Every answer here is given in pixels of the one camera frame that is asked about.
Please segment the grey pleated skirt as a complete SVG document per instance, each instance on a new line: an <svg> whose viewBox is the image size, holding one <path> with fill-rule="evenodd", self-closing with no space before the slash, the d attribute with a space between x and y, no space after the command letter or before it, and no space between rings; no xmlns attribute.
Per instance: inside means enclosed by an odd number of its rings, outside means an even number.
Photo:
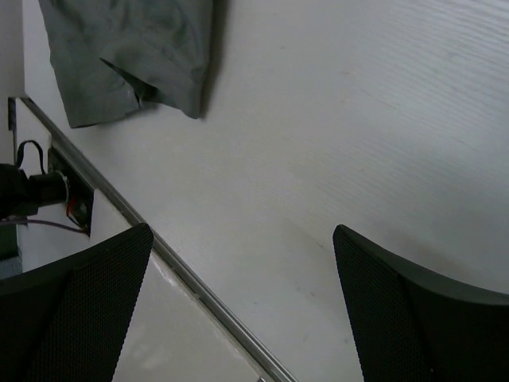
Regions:
<svg viewBox="0 0 509 382"><path fill-rule="evenodd" d="M124 119L148 103L201 115L212 1L41 1L68 124Z"/></svg>

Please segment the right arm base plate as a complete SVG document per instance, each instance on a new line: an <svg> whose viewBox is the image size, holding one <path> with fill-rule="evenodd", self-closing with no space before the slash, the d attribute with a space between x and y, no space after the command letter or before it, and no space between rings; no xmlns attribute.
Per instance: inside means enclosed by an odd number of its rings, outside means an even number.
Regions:
<svg viewBox="0 0 509 382"><path fill-rule="evenodd" d="M69 193L65 202L66 216L77 228L90 236L94 189L75 166L54 147L48 151L48 169L62 173L67 178Z"/></svg>

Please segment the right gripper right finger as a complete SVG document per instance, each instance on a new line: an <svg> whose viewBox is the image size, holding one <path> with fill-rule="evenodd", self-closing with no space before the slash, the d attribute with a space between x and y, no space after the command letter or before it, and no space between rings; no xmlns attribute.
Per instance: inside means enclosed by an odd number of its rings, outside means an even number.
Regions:
<svg viewBox="0 0 509 382"><path fill-rule="evenodd" d="M365 381L506 381L508 296L412 263L345 225L333 246Z"/></svg>

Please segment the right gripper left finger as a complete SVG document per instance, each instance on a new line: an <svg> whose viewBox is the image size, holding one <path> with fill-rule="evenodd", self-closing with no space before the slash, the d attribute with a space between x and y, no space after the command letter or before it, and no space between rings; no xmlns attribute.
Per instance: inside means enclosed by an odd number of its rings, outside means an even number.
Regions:
<svg viewBox="0 0 509 382"><path fill-rule="evenodd" d="M148 224L1 281L3 381L110 381L153 248Z"/></svg>

